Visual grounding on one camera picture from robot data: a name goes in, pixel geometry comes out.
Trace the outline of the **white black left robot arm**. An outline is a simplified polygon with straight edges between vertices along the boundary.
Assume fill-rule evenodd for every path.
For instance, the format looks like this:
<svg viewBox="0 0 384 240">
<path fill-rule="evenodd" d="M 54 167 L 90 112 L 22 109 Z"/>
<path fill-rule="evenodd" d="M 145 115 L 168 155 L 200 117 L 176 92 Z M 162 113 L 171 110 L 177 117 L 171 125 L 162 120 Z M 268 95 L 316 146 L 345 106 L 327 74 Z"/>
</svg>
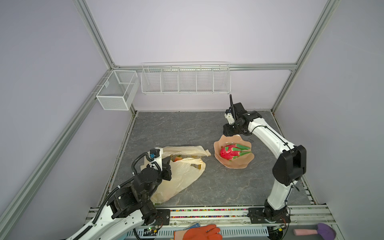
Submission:
<svg viewBox="0 0 384 240">
<path fill-rule="evenodd" d="M 132 163 L 133 177 L 114 188 L 96 215 L 71 240 L 118 240 L 141 225 L 156 221 L 158 210 L 151 201 L 162 181 L 172 179 L 171 159 L 162 148 L 140 154 Z"/>
</svg>

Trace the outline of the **translucent banana print plastic bag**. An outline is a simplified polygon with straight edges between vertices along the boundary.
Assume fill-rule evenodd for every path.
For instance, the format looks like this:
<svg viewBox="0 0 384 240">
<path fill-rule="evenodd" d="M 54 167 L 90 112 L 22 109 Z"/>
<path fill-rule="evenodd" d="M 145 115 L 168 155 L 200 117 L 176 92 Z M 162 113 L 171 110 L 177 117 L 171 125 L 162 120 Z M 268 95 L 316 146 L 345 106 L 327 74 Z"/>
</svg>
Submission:
<svg viewBox="0 0 384 240">
<path fill-rule="evenodd" d="M 206 169 L 202 158 L 211 155 L 209 150 L 202 146 L 164 147 L 161 153 L 163 162 L 166 158 L 171 158 L 172 179 L 163 180 L 158 186 L 151 197 L 154 204 L 167 202 L 195 182 Z"/>
</svg>

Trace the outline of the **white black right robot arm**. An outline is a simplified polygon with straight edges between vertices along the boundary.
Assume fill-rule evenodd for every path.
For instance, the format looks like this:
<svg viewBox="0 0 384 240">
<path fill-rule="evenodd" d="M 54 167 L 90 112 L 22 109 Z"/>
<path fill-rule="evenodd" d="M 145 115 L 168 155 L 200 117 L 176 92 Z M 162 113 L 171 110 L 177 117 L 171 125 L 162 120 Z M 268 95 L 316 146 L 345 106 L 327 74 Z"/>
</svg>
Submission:
<svg viewBox="0 0 384 240">
<path fill-rule="evenodd" d="M 275 131 L 257 111 L 247 111 L 242 103 L 234 103 L 230 95 L 230 107 L 225 112 L 228 121 L 223 126 L 226 137 L 236 135 L 258 137 L 274 154 L 276 162 L 272 168 L 275 178 L 270 195 L 265 200 L 261 214 L 249 212 L 250 219 L 264 218 L 268 223 L 283 220 L 289 223 L 287 201 L 292 189 L 307 170 L 307 150 L 295 145 Z"/>
</svg>

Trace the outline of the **pink fake dragon fruit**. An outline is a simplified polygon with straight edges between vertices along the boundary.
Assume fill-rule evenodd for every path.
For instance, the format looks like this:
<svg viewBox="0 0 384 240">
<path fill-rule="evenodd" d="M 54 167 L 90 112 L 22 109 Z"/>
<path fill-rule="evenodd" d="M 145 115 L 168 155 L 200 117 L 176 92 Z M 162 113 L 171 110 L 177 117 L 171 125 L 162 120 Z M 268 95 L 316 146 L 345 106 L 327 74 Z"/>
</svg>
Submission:
<svg viewBox="0 0 384 240">
<path fill-rule="evenodd" d="M 240 144 L 226 145 L 220 150 L 220 156 L 228 161 L 250 154 L 251 148 Z"/>
</svg>

